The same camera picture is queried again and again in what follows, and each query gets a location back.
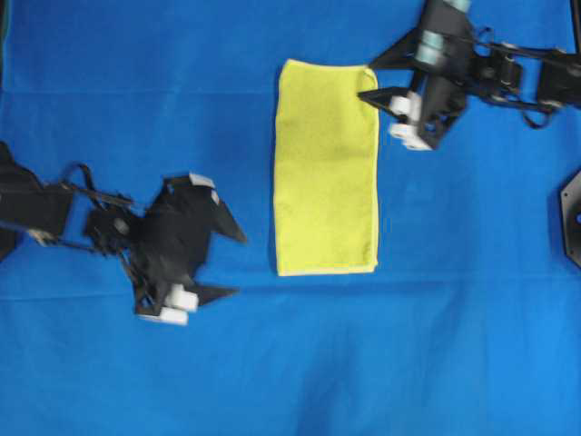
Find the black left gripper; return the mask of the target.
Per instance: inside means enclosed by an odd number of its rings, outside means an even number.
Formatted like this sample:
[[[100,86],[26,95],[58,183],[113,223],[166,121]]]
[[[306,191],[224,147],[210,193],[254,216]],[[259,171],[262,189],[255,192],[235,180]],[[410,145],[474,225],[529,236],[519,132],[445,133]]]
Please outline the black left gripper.
[[[120,203],[102,204],[84,227],[97,252],[120,260],[133,287],[135,314],[176,325],[187,324],[203,305],[238,292],[195,281],[215,232],[247,242],[214,181],[196,173],[164,179],[141,215]]]

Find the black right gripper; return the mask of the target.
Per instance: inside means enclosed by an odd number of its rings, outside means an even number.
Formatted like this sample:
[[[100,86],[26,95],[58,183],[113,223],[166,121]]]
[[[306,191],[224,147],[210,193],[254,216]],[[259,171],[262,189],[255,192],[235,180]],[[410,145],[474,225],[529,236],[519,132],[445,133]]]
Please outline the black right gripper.
[[[474,57],[469,1],[427,1],[417,25],[369,63],[413,70],[409,88],[388,87],[358,98],[397,120],[389,133],[412,151],[434,151],[466,108],[463,86]]]

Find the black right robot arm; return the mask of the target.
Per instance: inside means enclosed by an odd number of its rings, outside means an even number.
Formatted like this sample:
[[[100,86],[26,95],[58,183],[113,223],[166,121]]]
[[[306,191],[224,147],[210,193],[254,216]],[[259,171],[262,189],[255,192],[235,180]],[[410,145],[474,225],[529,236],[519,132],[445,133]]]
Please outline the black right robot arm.
[[[580,54],[482,40],[469,1],[427,1],[416,25],[369,63],[373,71],[410,70],[406,87],[358,94],[389,114],[389,128],[412,151],[433,151],[462,116],[468,99],[520,112],[532,129],[559,110],[580,106]]]

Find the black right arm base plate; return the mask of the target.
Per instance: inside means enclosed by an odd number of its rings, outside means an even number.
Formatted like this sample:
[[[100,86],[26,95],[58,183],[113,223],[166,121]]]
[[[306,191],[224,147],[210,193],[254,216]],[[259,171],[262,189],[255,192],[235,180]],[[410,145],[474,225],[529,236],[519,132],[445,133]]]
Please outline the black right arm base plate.
[[[580,169],[570,174],[557,190],[563,250],[580,270]]]

